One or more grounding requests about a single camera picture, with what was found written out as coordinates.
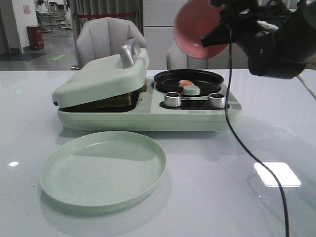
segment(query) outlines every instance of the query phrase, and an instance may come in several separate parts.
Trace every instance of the metal handle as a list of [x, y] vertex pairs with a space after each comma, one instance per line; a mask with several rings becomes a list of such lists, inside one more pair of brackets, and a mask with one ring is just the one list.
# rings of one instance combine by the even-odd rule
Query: metal handle
[[123, 68], [129, 68], [135, 66], [133, 55], [140, 53], [140, 47], [138, 41], [135, 38], [128, 39], [125, 44], [120, 48], [120, 59], [123, 64]]

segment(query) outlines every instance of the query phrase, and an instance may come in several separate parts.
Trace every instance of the gray floor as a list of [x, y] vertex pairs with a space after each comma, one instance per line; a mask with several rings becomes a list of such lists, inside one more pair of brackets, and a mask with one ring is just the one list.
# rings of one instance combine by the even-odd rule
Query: gray floor
[[43, 41], [44, 49], [33, 50], [30, 53], [45, 53], [45, 55], [26, 62], [0, 61], [0, 71], [63, 71], [70, 70], [70, 66], [77, 64], [72, 30], [53, 30], [51, 33], [44, 33]]

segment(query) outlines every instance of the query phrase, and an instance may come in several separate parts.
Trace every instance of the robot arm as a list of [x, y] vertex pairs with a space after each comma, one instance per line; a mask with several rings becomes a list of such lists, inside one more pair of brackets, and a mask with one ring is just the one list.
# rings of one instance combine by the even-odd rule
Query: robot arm
[[248, 56], [253, 75], [291, 79], [316, 53], [316, 1], [302, 0], [290, 12], [281, 0], [259, 7], [257, 0], [211, 0], [225, 5], [221, 22], [201, 39], [204, 47], [237, 43]]

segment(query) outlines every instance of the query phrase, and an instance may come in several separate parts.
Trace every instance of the pink bowl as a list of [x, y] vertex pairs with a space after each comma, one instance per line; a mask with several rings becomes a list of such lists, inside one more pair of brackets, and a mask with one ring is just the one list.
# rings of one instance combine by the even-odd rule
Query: pink bowl
[[209, 0], [191, 0], [178, 12], [173, 26], [174, 38], [183, 52], [191, 57], [211, 58], [228, 46], [227, 44], [203, 47], [200, 37], [213, 30], [220, 21], [219, 12], [225, 7], [214, 7]]

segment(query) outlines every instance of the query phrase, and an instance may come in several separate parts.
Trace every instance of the black cable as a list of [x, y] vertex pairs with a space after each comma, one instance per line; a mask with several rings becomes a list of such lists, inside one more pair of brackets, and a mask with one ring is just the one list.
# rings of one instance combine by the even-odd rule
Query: black cable
[[228, 80], [228, 85], [227, 85], [227, 92], [226, 92], [226, 102], [225, 102], [225, 117], [226, 117], [226, 122], [228, 127], [230, 128], [232, 134], [235, 136], [235, 138], [237, 139], [237, 141], [239, 142], [239, 144], [242, 146], [242, 148], [255, 160], [257, 161], [259, 164], [261, 164], [264, 168], [266, 168], [274, 177], [274, 179], [277, 182], [277, 185], [279, 187], [279, 190], [281, 192], [281, 196], [282, 196], [282, 202], [283, 202], [283, 211], [284, 211], [284, 224], [285, 224], [285, 236], [289, 237], [289, 221], [288, 221], [288, 211], [287, 211], [287, 204], [286, 204], [286, 197], [285, 197], [285, 193], [283, 190], [283, 187], [281, 185], [281, 182], [279, 181], [279, 179], [277, 178], [277, 176], [265, 165], [262, 163], [262, 161], [260, 161], [257, 157], [255, 157], [255, 155], [243, 144], [243, 142], [241, 141], [241, 139], [238, 137], [238, 135], [236, 134], [236, 132], [234, 131], [230, 121], [229, 121], [229, 117], [228, 117], [228, 95], [229, 95], [229, 91], [230, 91], [230, 87], [231, 87], [231, 81], [232, 81], [232, 29], [230, 28], [230, 43], [229, 43], [229, 80]]

